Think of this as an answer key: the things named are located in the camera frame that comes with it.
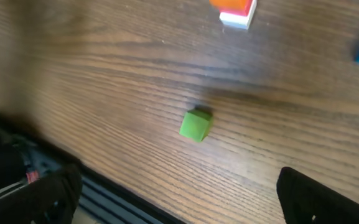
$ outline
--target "wooden surface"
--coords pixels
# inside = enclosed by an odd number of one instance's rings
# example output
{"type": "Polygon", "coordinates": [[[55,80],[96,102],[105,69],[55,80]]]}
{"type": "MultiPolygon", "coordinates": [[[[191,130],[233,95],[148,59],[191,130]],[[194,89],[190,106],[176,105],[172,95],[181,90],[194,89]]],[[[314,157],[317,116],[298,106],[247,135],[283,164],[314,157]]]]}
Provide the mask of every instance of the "wooden surface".
{"type": "Polygon", "coordinates": [[[359,203],[358,49],[359,0],[0,0],[0,111],[184,221],[284,223],[283,166],[359,203]]]}

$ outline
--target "orange block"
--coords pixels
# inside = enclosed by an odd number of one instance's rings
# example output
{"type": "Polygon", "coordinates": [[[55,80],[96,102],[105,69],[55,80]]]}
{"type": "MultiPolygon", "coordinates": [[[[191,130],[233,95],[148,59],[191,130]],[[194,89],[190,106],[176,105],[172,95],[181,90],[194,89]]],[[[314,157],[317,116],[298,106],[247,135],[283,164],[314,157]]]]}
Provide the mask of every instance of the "orange block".
{"type": "Polygon", "coordinates": [[[242,11],[251,0],[210,0],[211,5],[219,9],[232,9],[242,11]]]}

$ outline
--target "wooden table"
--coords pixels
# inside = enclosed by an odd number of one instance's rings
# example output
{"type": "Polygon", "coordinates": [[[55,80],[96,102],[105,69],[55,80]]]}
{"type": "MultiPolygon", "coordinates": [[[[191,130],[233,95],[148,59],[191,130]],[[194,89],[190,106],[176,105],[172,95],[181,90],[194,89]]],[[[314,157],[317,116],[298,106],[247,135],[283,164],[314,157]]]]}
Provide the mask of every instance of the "wooden table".
{"type": "Polygon", "coordinates": [[[184,221],[284,223],[283,166],[359,203],[358,49],[359,0],[0,0],[0,111],[184,221]]]}

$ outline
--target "green cube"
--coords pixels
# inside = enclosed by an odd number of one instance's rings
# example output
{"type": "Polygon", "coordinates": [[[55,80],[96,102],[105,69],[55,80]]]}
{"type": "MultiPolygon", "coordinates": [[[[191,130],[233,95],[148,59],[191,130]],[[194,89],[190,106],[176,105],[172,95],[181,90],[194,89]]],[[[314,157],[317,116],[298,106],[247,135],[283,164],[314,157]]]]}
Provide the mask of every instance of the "green cube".
{"type": "Polygon", "coordinates": [[[212,124],[212,115],[194,109],[186,112],[179,134],[201,142],[208,135],[212,124]]]}

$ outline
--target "wood grain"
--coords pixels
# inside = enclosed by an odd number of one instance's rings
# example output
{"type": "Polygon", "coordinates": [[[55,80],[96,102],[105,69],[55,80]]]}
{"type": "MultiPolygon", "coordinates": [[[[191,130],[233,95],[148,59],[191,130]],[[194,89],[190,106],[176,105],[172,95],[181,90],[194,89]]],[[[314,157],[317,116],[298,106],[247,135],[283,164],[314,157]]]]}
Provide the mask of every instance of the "wood grain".
{"type": "Polygon", "coordinates": [[[0,0],[0,111],[186,222],[284,223],[283,166],[359,203],[358,49],[357,0],[0,0]]]}

